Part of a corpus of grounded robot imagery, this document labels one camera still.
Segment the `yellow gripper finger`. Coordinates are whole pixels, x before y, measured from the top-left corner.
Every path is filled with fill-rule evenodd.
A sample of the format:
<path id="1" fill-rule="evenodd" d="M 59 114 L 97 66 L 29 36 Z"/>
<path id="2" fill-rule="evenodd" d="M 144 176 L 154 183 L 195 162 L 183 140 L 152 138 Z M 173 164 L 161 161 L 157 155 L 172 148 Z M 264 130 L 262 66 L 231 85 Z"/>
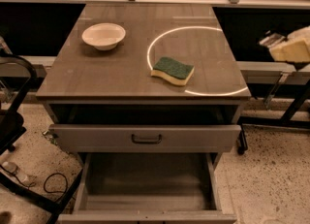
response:
<path id="1" fill-rule="evenodd" d="M 297 38 L 283 42 L 269 50 L 275 61 L 309 63 L 310 62 L 310 39 Z"/>
<path id="2" fill-rule="evenodd" d="M 297 29 L 288 35 L 289 40 L 295 39 L 298 37 L 309 38 L 310 37 L 310 26 Z"/>

